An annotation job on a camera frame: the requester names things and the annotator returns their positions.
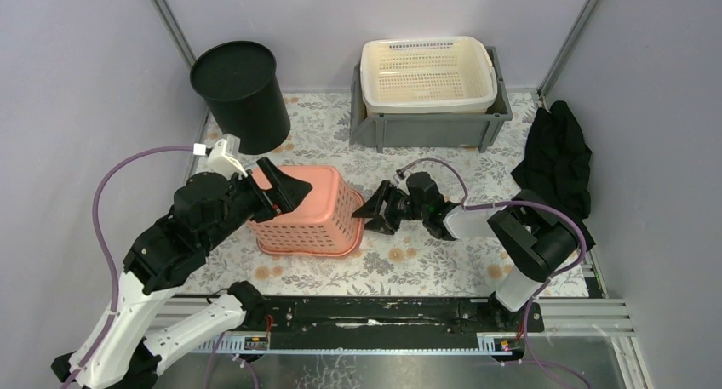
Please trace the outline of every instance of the black fabric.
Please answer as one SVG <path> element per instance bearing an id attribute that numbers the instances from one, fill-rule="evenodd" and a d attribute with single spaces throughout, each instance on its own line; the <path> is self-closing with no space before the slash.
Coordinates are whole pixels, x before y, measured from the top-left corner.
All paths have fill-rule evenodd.
<path id="1" fill-rule="evenodd" d="M 512 171 L 519 186 L 531 189 L 579 225 L 589 248 L 594 246 L 594 240 L 582 219 L 589 217 L 591 208 L 587 190 L 591 159 L 582 127 L 566 102 L 556 101 L 549 111 L 537 110 L 526 140 L 524 161 Z"/>

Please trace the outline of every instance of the gray crate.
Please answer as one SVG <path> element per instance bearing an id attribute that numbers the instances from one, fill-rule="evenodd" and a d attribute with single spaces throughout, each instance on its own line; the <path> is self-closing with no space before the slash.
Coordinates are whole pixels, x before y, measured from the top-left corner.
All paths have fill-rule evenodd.
<path id="1" fill-rule="evenodd" d="M 478 146 L 486 151 L 494 143 L 505 121 L 512 119 L 507 88 L 501 76 L 496 49 L 487 46 L 496 70 L 498 94 L 496 101 L 484 114 L 366 114 L 361 94 L 360 65 L 353 69 L 351 85 L 351 143 L 375 146 L 377 152 L 388 147 Z"/>

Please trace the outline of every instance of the black trash can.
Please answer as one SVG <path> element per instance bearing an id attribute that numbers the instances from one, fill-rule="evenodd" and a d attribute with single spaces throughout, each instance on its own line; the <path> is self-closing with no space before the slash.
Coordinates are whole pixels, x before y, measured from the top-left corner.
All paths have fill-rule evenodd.
<path id="1" fill-rule="evenodd" d="M 191 85 L 205 99 L 221 131 L 240 138 L 240 153 L 272 151 L 289 135 L 276 58 L 263 45 L 229 42 L 213 47 L 193 64 Z"/>

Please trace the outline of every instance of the floral pattern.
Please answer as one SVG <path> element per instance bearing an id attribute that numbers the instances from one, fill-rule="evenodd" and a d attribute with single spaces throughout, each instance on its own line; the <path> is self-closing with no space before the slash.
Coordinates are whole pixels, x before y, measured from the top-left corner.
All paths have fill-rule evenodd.
<path id="1" fill-rule="evenodd" d="M 510 172 L 522 160 L 534 119 L 530 94 L 510 94 L 514 119 L 504 124 L 485 153 L 476 148 L 374 148 L 348 145 L 351 95 L 286 94 L 291 118 L 288 139 L 267 156 L 277 165 L 329 164 L 351 187 L 368 198 L 382 180 L 420 157 L 449 162 L 469 188 L 469 203 L 509 199 L 519 191 Z M 213 118 L 205 142 L 221 136 Z M 251 164 L 258 157 L 242 161 Z M 206 170 L 204 159 L 197 171 Z M 461 187 L 450 172 L 432 163 L 424 169 L 450 200 Z M 208 264 L 183 287 L 187 294 L 208 294 L 249 280 L 269 295 L 454 295 L 486 296 L 500 284 L 513 263 L 495 238 L 446 242 L 431 237 L 418 222 L 405 222 L 394 236 L 366 232 L 360 248 L 342 258 L 274 256 L 262 253 L 247 226 L 211 252 Z M 587 296 L 580 269 L 557 277 L 545 296 Z"/>

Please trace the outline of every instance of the pink plastic basket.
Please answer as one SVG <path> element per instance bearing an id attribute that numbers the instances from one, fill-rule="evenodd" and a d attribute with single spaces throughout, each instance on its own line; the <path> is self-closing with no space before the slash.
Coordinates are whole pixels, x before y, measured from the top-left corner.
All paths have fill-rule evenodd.
<path id="1" fill-rule="evenodd" d="M 286 215 L 263 223 L 249 221 L 258 237 L 258 247 L 270 255 L 319 255 L 340 257 L 354 251 L 364 235 L 364 220 L 351 214 L 364 198 L 341 178 L 332 166 L 279 166 L 285 174 L 311 183 L 313 190 L 301 206 Z M 255 170 L 261 189 L 271 185 Z"/>

